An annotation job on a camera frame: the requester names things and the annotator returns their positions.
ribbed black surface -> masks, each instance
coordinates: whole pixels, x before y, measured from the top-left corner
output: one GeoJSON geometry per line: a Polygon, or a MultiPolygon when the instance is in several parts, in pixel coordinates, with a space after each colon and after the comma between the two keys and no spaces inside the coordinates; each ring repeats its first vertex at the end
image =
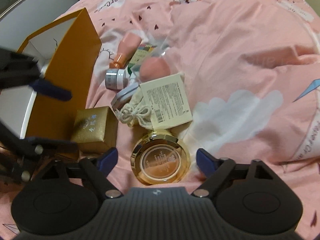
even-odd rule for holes
{"type": "Polygon", "coordinates": [[[301,240],[293,230],[274,236],[250,235],[222,220],[209,199],[190,196],[183,187],[159,190],[156,195],[154,188],[132,188],[122,198],[105,200],[95,218],[76,231],[59,236],[22,232],[15,239],[301,240]]]}

pink bottle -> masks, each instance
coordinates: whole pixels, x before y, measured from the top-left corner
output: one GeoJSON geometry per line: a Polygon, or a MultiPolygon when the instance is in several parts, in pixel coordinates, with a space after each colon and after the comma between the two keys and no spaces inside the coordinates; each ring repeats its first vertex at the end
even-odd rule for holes
{"type": "Polygon", "coordinates": [[[139,76],[142,82],[169,76],[170,67],[162,57],[150,57],[143,61],[139,76]]]}
{"type": "Polygon", "coordinates": [[[124,68],[125,63],[138,49],[142,39],[133,33],[126,33],[119,43],[115,60],[109,64],[110,68],[124,68]]]}

pink fabric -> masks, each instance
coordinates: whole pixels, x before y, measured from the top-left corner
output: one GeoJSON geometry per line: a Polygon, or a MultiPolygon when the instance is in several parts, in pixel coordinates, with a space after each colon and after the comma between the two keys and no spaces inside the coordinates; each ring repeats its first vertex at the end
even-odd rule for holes
{"type": "MultiPolygon", "coordinates": [[[[87,108],[110,105],[115,92],[105,88],[104,75],[127,31],[152,44],[166,39],[165,60],[185,73],[194,121],[172,132],[187,144],[193,163],[180,183],[154,187],[197,188],[205,179],[195,164],[199,147],[238,163],[259,158],[301,199],[297,233],[317,236],[319,91],[295,100],[320,79],[320,18],[304,0],[80,0],[67,13],[83,7],[102,41],[87,108]]],[[[119,161],[108,179],[124,193],[144,187],[130,156],[145,132],[119,124],[119,161]]],[[[2,216],[10,194],[0,199],[3,224],[14,224],[2,216]]],[[[14,236],[6,227],[0,235],[14,236]]]]}

round black pad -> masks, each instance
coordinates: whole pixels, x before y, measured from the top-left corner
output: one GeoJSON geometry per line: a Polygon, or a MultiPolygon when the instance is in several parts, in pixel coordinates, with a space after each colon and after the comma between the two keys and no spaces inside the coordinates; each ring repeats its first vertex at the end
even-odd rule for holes
{"type": "Polygon", "coordinates": [[[268,214],[280,207],[276,196],[266,192],[250,193],[243,198],[244,206],[254,213],[268,214]]]}
{"type": "Polygon", "coordinates": [[[98,209],[98,199],[90,190],[48,179],[30,182],[13,200],[11,214],[20,230],[58,235],[85,225],[98,209]]]}
{"type": "Polygon", "coordinates": [[[221,217],[234,227],[257,235],[274,235],[294,228],[302,215],[299,198],[269,179],[235,184],[216,200],[221,217]]]}

cosmetic jar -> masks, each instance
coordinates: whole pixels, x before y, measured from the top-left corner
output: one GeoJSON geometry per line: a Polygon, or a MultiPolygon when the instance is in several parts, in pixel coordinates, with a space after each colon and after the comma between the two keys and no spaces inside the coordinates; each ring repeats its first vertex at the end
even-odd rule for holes
{"type": "Polygon", "coordinates": [[[121,90],[129,84],[129,74],[125,69],[109,68],[105,76],[106,88],[121,90]]]}
{"type": "Polygon", "coordinates": [[[180,181],[190,167],[190,155],[181,140],[166,130],[153,131],[136,144],[131,168],[145,185],[180,181]]]}

